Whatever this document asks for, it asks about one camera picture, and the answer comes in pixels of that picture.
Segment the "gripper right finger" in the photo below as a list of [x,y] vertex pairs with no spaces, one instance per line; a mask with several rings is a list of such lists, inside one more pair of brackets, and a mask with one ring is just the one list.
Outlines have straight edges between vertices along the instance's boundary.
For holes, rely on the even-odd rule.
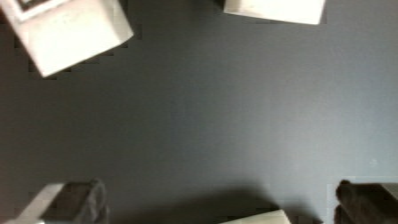
[[336,188],[334,224],[398,224],[398,182],[354,183]]

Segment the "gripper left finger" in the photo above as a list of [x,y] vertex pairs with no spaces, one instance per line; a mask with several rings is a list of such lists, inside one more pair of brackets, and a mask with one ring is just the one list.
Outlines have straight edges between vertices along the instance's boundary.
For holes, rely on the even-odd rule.
[[16,218],[16,224],[108,224],[103,182],[94,179],[48,184]]

